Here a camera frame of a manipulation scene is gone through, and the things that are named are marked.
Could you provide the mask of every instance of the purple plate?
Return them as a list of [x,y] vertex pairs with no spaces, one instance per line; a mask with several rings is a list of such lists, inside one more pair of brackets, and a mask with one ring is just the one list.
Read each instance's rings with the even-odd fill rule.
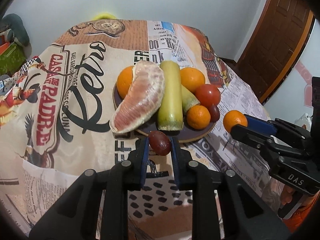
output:
[[[119,106],[122,102],[122,98],[120,97],[117,87],[114,86],[112,92],[113,104],[115,109]],[[156,127],[157,115],[154,114],[149,121],[145,122],[143,125],[139,126],[136,131],[141,133],[145,136],[148,136],[151,131],[157,131]],[[187,123],[186,118],[183,119],[183,129],[181,131],[162,131],[167,136],[177,136],[178,141],[180,143],[187,143],[201,139],[202,137],[206,136],[214,127],[215,123],[210,122],[209,125],[204,128],[203,130],[195,130],[190,127]]]

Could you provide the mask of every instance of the door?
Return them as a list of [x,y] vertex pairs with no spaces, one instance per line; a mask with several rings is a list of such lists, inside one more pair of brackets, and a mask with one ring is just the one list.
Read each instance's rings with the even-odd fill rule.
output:
[[276,88],[302,49],[312,22],[304,0],[269,0],[253,40],[239,59],[239,76],[262,102]]

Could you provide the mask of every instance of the door frame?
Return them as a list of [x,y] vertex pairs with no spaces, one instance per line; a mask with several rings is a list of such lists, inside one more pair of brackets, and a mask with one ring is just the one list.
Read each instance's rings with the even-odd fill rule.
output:
[[[260,27],[261,24],[264,20],[264,17],[267,13],[267,10],[269,8],[270,5],[270,1],[271,0],[267,0],[264,8],[262,10],[261,16],[259,18],[259,21],[251,35],[251,38],[249,39],[249,42],[247,44],[247,46],[245,47],[244,51],[241,54],[241,57],[239,58],[237,64],[236,64],[236,68],[239,68],[241,62],[244,60],[250,46],[252,45]],[[309,11],[309,15],[308,15],[308,19],[306,22],[306,26],[303,30],[303,33],[301,35],[301,38],[297,44],[296,49],[294,50],[294,52],[292,53],[291,57],[289,58],[288,62],[286,63],[286,65],[284,66],[284,68],[282,69],[282,71],[280,72],[280,74],[278,75],[278,77],[275,79],[275,81],[270,85],[270,87],[266,90],[266,92],[259,98],[259,101],[262,103],[263,101],[265,101],[268,96],[274,91],[274,89],[278,86],[278,84],[282,81],[282,79],[285,77],[285,75],[287,74],[287,72],[289,71],[289,69],[292,67],[292,64],[296,61],[297,56],[300,55],[301,50],[303,49],[303,45],[306,41],[306,39],[308,38],[308,34],[309,34],[309,30],[311,28],[312,25],[312,20],[313,20],[313,13],[311,12],[311,10]]]

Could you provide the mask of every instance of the orange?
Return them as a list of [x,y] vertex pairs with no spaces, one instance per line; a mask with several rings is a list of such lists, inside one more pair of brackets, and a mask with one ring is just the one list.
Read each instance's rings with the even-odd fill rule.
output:
[[125,96],[127,95],[132,83],[132,79],[133,79],[132,68],[133,66],[126,67],[124,70],[121,71],[117,79],[116,86],[117,86],[119,95],[121,96],[122,99],[124,99]]
[[187,122],[192,128],[202,130],[210,123],[209,110],[204,106],[193,106],[187,112]]
[[247,118],[241,112],[237,110],[231,110],[226,113],[223,118],[223,126],[227,132],[231,132],[231,128],[236,125],[241,124],[245,127],[248,126]]
[[195,93],[196,89],[205,84],[204,74],[193,67],[186,67],[180,70],[181,84],[191,93]]

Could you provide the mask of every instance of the wall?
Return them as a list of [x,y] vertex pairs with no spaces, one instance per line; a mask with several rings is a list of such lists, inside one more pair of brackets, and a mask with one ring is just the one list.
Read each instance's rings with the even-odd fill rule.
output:
[[260,0],[14,0],[7,10],[18,14],[39,55],[68,28],[101,12],[122,19],[162,20],[202,30],[217,55],[235,58]]
[[262,14],[262,11],[263,11],[263,8],[264,8],[264,6],[266,4],[266,1],[267,0],[260,0],[260,3],[258,5],[257,11],[256,11],[256,14],[253,17],[253,20],[251,22],[249,30],[248,30],[246,36],[244,37],[244,40],[243,40],[239,50],[237,51],[237,53],[235,55],[235,58],[234,58],[235,62],[238,62],[239,58],[241,57],[242,52],[244,51],[245,47],[247,46],[247,44],[248,44],[248,42],[249,42],[249,40],[250,40],[250,38],[251,38],[251,36],[253,34],[253,31],[256,28],[257,23],[258,23],[258,21],[260,19],[260,16]]
[[[309,41],[299,61],[311,73],[320,77],[320,23],[316,20]],[[280,118],[294,122],[304,113],[312,115],[313,108],[304,106],[304,90],[307,83],[295,68],[264,105],[271,119]]]

